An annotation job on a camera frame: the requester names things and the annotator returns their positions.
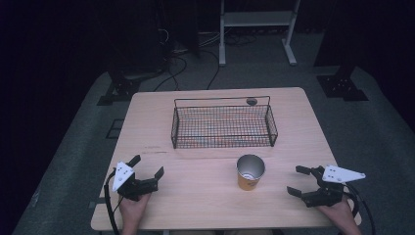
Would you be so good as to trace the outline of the person's right hand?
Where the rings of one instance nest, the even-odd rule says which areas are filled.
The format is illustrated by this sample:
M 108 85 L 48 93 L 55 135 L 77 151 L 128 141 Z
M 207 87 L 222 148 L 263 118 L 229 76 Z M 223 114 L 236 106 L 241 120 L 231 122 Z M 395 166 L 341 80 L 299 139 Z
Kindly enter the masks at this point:
M 354 217 L 346 196 L 332 206 L 318 206 L 317 209 L 339 228 L 354 224 Z

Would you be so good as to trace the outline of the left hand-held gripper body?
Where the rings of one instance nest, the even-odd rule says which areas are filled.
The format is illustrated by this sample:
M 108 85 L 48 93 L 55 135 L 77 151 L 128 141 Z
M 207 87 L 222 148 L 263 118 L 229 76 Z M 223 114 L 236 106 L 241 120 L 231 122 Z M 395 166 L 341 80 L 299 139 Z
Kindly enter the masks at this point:
M 112 190 L 126 199 L 137 201 L 142 195 L 158 191 L 159 181 L 155 177 L 144 180 L 136 179 L 133 167 L 124 162 L 118 162 Z

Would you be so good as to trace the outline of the black wire basket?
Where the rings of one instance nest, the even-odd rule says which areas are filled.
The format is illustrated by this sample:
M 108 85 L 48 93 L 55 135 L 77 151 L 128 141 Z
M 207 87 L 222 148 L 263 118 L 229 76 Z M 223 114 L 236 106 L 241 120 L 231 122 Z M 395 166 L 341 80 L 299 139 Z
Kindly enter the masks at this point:
M 247 98 L 257 104 L 248 105 Z M 273 147 L 277 137 L 269 96 L 174 100 L 174 149 Z

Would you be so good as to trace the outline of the orange paper cup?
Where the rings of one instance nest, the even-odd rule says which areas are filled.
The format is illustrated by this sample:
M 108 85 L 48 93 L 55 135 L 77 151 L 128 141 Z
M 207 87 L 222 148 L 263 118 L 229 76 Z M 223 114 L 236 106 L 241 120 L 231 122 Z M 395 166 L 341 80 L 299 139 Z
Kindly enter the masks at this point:
M 261 157 L 243 155 L 237 160 L 236 169 L 239 187 L 245 191 L 252 191 L 264 175 L 266 167 Z

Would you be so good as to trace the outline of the white metal stand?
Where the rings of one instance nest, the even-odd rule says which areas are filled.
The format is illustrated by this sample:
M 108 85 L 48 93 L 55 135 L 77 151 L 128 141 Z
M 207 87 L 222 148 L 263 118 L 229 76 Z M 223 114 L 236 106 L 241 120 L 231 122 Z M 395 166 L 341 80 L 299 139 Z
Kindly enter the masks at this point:
M 254 26 L 286 26 L 288 32 L 281 39 L 290 66 L 298 62 L 291 47 L 301 0 L 295 0 L 294 7 L 290 11 L 272 12 L 226 12 L 225 0 L 220 4 L 219 20 L 219 46 L 218 64 L 226 65 L 225 29 L 230 27 L 254 27 Z

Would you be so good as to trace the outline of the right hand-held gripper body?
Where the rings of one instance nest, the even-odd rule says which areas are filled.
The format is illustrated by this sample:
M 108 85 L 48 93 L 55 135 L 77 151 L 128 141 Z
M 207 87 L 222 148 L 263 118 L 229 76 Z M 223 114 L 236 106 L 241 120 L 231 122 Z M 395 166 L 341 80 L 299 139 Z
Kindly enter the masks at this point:
M 348 182 L 364 179 L 366 174 L 339 166 L 310 167 L 311 175 L 316 179 L 319 188 L 314 192 L 302 193 L 301 199 L 308 208 L 332 206 L 338 203 L 346 193 L 344 188 Z

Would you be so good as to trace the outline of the person's left hand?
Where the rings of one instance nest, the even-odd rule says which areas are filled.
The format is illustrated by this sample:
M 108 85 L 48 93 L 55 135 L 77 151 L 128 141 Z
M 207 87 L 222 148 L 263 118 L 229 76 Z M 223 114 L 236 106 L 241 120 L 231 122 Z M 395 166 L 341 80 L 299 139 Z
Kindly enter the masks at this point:
M 122 199 L 119 204 L 123 229 L 137 229 L 144 216 L 151 194 L 140 196 L 137 201 Z

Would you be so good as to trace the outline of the black stand base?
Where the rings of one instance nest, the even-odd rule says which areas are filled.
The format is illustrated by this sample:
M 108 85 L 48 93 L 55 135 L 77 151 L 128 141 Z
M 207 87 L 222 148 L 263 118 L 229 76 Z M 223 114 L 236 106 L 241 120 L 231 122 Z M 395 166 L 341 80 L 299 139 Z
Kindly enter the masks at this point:
M 141 81 L 127 79 L 120 70 L 109 70 L 111 84 L 105 95 L 101 96 L 97 105 L 109 106 L 114 102 L 130 101 L 138 92 Z
M 342 65 L 334 74 L 318 75 L 317 80 L 328 98 L 345 101 L 367 101 L 365 93 L 351 79 L 355 66 Z

